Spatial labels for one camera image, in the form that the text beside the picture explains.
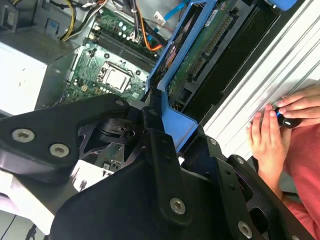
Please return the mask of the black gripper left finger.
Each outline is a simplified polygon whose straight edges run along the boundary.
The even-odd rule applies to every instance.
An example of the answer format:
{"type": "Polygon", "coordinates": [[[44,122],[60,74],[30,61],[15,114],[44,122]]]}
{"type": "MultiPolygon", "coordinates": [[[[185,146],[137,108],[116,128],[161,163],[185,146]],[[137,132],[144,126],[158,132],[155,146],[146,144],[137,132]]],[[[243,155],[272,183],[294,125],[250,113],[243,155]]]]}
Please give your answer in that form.
{"type": "Polygon", "coordinates": [[[124,145],[129,163],[139,157],[177,158],[161,108],[160,91],[155,90],[141,109],[108,93],[2,118],[0,168],[30,182],[9,192],[8,198],[33,222],[51,223],[70,199],[51,211],[49,203],[57,197],[53,189],[69,182],[80,158],[111,143],[124,145]]]}

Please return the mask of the person's right hand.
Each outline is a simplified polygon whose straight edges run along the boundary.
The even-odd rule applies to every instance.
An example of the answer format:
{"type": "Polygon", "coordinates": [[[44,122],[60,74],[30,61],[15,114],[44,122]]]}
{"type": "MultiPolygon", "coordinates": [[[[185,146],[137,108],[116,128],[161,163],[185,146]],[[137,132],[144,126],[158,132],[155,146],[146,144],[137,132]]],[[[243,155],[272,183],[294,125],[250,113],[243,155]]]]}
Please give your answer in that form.
{"type": "Polygon", "coordinates": [[[290,119],[320,118],[320,86],[314,85],[284,96],[278,103],[279,112],[290,119]]]}

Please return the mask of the person's left hand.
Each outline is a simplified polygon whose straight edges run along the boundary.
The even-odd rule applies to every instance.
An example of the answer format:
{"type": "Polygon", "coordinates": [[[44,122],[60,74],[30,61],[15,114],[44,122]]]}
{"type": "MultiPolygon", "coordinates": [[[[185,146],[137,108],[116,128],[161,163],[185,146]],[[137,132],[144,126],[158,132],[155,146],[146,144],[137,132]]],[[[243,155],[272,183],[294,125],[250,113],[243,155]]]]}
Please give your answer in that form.
{"type": "Polygon", "coordinates": [[[257,112],[246,127],[252,155],[258,161],[260,174],[279,175],[288,154],[292,130],[280,128],[276,112],[267,105],[264,112],[257,112]]]}

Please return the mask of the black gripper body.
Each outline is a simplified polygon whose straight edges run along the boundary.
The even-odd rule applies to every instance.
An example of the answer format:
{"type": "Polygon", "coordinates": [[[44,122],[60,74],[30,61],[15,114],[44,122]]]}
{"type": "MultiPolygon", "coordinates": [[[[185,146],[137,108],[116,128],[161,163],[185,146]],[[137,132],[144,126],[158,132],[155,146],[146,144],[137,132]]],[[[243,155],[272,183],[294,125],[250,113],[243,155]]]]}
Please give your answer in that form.
{"type": "Polygon", "coordinates": [[[232,167],[212,158],[209,179],[183,171],[175,156],[148,156],[71,197],[52,240],[219,240],[229,235],[220,196],[232,167]]]}

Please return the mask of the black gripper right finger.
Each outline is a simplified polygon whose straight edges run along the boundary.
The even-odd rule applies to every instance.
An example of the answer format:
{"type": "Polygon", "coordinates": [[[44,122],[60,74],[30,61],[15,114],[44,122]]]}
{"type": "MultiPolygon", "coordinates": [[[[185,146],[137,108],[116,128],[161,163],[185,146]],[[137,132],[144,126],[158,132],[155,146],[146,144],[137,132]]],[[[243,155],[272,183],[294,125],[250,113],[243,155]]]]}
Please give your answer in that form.
{"type": "Polygon", "coordinates": [[[183,168],[207,178],[217,193],[214,216],[224,240],[311,240],[312,235],[240,156],[225,157],[216,140],[192,136],[183,168]]]}

